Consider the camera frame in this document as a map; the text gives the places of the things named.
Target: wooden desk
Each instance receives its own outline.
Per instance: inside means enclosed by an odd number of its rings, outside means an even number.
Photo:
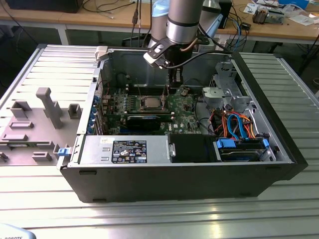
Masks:
[[[251,24],[251,29],[249,32],[248,39],[256,40],[260,37],[262,38],[280,38],[285,39],[289,42],[296,39],[302,40],[312,40],[314,41],[319,34],[319,24],[312,24],[309,26],[303,26],[302,24],[296,23],[288,18],[285,18],[284,24],[255,24],[253,23],[253,15],[244,13],[245,6],[247,3],[251,3],[250,0],[234,0],[237,14],[240,16],[243,22]],[[307,10],[318,11],[319,6],[310,5]],[[232,21],[227,21],[225,29],[219,29],[217,33],[220,34],[237,34]]]
[[[111,0],[96,0],[97,5],[112,2]],[[270,41],[270,42],[288,42],[288,43],[303,43],[312,44],[319,34],[319,24],[312,24],[303,26],[289,19],[285,19],[283,25],[279,24],[254,24],[252,22],[252,15],[243,13],[244,6],[249,3],[249,0],[234,0],[237,14],[244,22],[251,24],[251,30],[247,37],[248,40],[256,41]],[[128,4],[129,0],[120,0],[116,4],[101,7],[102,9],[115,8],[124,4]],[[86,7],[95,10],[94,0],[86,4]],[[68,45],[67,29],[77,30],[93,30],[93,31],[118,31],[131,32],[132,30],[132,16],[135,10],[135,5],[126,6],[114,10],[109,16],[104,14],[88,12],[83,8],[79,12],[62,13],[53,11],[33,11],[33,10],[12,10],[5,3],[5,8],[10,14],[23,26],[46,27],[55,28],[58,30],[62,44]],[[307,10],[319,10],[318,6],[310,5]],[[2,25],[16,25],[15,22],[8,16],[8,14],[0,7],[0,24]],[[150,27],[150,5],[149,3],[142,4],[142,29],[145,33]],[[233,35],[236,35],[236,29],[231,21],[228,21],[225,29],[219,29],[216,37],[221,39],[221,42],[226,41]]]

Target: motherboard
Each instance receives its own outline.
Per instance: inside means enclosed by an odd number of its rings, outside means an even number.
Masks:
[[[188,94],[188,90],[180,88],[164,97],[144,95],[143,91],[128,94],[125,89],[109,90],[102,98],[103,134],[200,134],[194,115],[196,95]]]

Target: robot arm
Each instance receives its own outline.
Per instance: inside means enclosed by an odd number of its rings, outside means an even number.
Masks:
[[[212,18],[205,8],[213,8],[216,16]],[[159,0],[154,4],[154,12],[152,39],[144,58],[153,67],[167,68],[169,86],[179,87],[183,83],[181,65],[191,58],[193,47],[209,44],[208,39],[198,33],[199,22],[208,23],[207,30],[210,36],[214,35],[222,17],[220,6],[212,0]]]
[[[204,0],[170,0],[166,38],[144,55],[152,66],[174,66],[191,57]]]

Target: computer tower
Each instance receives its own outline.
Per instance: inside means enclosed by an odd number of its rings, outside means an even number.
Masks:
[[[77,13],[83,0],[6,0],[11,9]]]

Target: warning label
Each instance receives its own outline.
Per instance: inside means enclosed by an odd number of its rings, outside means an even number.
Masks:
[[[146,140],[114,141],[112,163],[147,163]]]

